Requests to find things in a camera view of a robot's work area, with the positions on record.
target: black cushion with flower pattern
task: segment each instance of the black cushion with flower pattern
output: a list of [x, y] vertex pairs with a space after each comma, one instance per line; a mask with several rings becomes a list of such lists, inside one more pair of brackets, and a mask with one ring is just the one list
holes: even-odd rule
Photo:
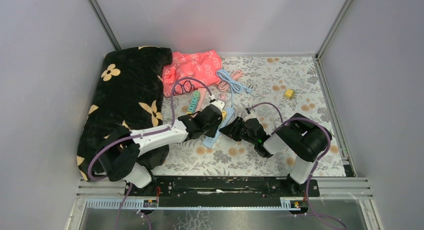
[[[79, 139], [77, 165], [85, 180], [101, 143], [118, 126], [146, 129], [163, 123], [162, 70], [171, 64], [169, 48], [141, 46], [114, 51], [104, 58], [88, 118]], [[162, 165], [168, 145], [149, 151], [137, 162], [148, 169]], [[102, 173], [97, 161], [93, 170]]]

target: glass panel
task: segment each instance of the glass panel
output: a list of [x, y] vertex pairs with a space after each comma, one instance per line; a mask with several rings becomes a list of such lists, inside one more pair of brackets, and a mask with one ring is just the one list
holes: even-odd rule
[[[314, 209], [341, 219], [348, 229], [367, 229], [361, 206], [354, 200], [313, 200]], [[114, 230], [117, 210], [86, 209], [81, 230]], [[313, 229], [328, 230], [316, 217], [285, 217], [287, 211], [199, 211], [199, 210], [156, 210], [148, 217], [153, 230], [293, 230]], [[341, 226], [330, 221], [330, 224]], [[122, 210], [119, 215], [120, 230], [149, 229], [146, 218], [141, 218], [135, 210]]]

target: gray wall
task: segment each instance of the gray wall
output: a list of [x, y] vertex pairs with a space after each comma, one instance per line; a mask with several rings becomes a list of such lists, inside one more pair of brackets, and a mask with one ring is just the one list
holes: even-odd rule
[[354, 0], [323, 58], [386, 230], [422, 229], [424, 0]]
[[98, 0], [125, 47], [315, 53], [345, 0]]
[[112, 45], [87, 0], [0, 0], [0, 46], [0, 229], [63, 229]]

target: light blue rope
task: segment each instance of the light blue rope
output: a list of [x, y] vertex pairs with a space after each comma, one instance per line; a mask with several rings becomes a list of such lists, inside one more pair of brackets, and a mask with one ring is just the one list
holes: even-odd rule
[[230, 74], [228, 71], [224, 69], [220, 69], [216, 71], [216, 75], [222, 79], [223, 81], [227, 82], [229, 84], [229, 88], [231, 90], [231, 107], [234, 105], [234, 93], [240, 94], [244, 90], [246, 90], [247, 93], [251, 93], [252, 89], [247, 88], [246, 86], [242, 85], [240, 82], [237, 82], [233, 79], [231, 79]]

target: floor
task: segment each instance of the floor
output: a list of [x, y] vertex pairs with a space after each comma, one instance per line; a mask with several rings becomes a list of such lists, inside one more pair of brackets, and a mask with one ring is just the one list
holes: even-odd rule
[[[236, 115], [247, 115], [245, 108], [259, 102], [271, 102], [288, 119], [296, 112], [320, 123], [334, 133], [321, 86], [312, 57], [225, 57], [223, 68], [229, 72], [242, 70], [239, 79], [245, 86], [253, 86], [253, 93], [234, 94]], [[284, 97], [286, 89], [295, 90], [291, 100]], [[220, 95], [216, 86], [211, 91]], [[186, 114], [192, 94], [175, 97], [175, 113]], [[226, 94], [226, 104], [231, 105], [231, 94]], [[262, 105], [256, 115], [268, 133], [280, 125], [275, 109]], [[169, 98], [163, 102], [164, 122], [171, 121]], [[294, 165], [296, 155], [285, 149], [269, 159], [260, 157], [253, 147], [245, 142], [236, 142], [221, 135], [209, 149], [202, 145], [202, 139], [171, 144], [169, 155], [162, 166], [153, 170], [155, 175], [185, 176], [286, 176]], [[338, 144], [333, 138], [328, 154], [321, 159], [314, 176], [345, 176]]]

